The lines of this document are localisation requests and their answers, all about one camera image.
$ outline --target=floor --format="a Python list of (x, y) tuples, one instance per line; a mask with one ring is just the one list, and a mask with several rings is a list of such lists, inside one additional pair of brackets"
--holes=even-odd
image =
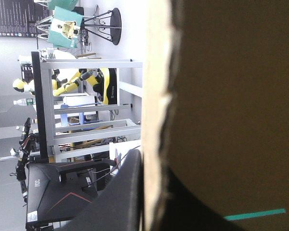
[[(145, 1), (134, 0), (79, 0), (85, 14), (93, 14), (95, 4), (100, 12), (118, 7), (122, 17), (122, 37), (118, 46), (97, 36), (90, 36), (92, 51), (102, 58), (124, 58), (143, 61), (145, 55)], [(142, 86), (142, 69), (122, 69), (123, 81)], [(121, 91), (121, 103), (133, 103), (130, 110), (121, 110), (116, 119), (131, 118), (141, 121), (141, 99)], [(8, 156), (11, 147), (18, 147), (18, 138), (0, 140), (0, 157)], [(20, 185), (9, 174), (15, 171), (16, 160), (0, 163), (0, 231), (25, 231), (26, 208)]]

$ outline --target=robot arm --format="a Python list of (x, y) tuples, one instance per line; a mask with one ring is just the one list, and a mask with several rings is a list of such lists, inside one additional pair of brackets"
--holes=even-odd
[(26, 171), (25, 166), (28, 162), (28, 158), (30, 155), (30, 147), (31, 143), (36, 140), (34, 134), (29, 134), (30, 132), (30, 118), (24, 124), (24, 130), (19, 141), (20, 148), (18, 150), (19, 158), (16, 165), (16, 178), (20, 182), (21, 192), (24, 198), (24, 202), (27, 202), (27, 187), (26, 187)]
[(57, 89), (55, 89), (53, 86), (53, 95), (60, 96), (63, 93), (76, 90), (79, 86), (79, 77), (80, 77), (80, 72), (77, 72), (67, 83), (61, 85)]

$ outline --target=yellow robot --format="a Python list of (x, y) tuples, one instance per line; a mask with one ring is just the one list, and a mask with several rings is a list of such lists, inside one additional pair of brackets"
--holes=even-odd
[(77, 29), (76, 22), (65, 21), (63, 26), (57, 25), (59, 29), (62, 30), (62, 34), (67, 37), (68, 39), (72, 39), (74, 36), (79, 34), (79, 29)]
[[(69, 81), (67, 79), (58, 80), (56, 78), (58, 74), (59, 71), (54, 71), (52, 77), (54, 96), (72, 92), (78, 88), (80, 81), (87, 81), (98, 94), (98, 99), (102, 104), (117, 104), (117, 74), (114, 68), (89, 71), (81, 69)], [(34, 80), (27, 83), (22, 79), (16, 79), (13, 83), (13, 88), (20, 92), (29, 91), (34, 95)]]
[(53, 95), (71, 92), (78, 88), (80, 81), (87, 81), (93, 90), (98, 93), (102, 104), (117, 104), (117, 74), (114, 68), (102, 68), (93, 70), (79, 70), (67, 83), (60, 88), (53, 88)]

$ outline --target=teal panel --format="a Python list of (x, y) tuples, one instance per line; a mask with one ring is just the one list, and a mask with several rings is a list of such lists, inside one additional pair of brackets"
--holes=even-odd
[(55, 47), (67, 47), (76, 48), (78, 43), (78, 37), (67, 37), (67, 33), (63, 33), (63, 28), (69, 29), (68, 22), (75, 22), (76, 26), (80, 26), (82, 16), (76, 12), (71, 12), (61, 7), (55, 7), (53, 14), (52, 25), (48, 34), (48, 41), (55, 45)]
[(231, 215), (231, 216), (226, 216), (224, 218), (226, 220), (243, 220), (243, 219), (258, 218), (258, 217), (283, 214), (283, 213), (286, 213), (286, 210), (284, 208), (280, 208), (280, 209), (267, 210), (267, 211), (261, 211), (261, 212), (255, 212), (255, 213), (243, 213), (243, 214), (238, 214), (238, 215)]
[(72, 11), (78, 0), (52, 0), (48, 3), (48, 10), (53, 11), (56, 6)]

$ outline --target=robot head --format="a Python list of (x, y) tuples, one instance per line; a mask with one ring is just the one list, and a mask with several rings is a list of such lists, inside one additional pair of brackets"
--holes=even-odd
[(27, 85), (26, 82), (24, 82), (23, 80), (21, 80), (20, 78), (17, 78), (14, 80), (13, 82), (13, 88), (16, 90), (16, 91), (19, 91), (19, 92), (24, 92), (24, 86)]

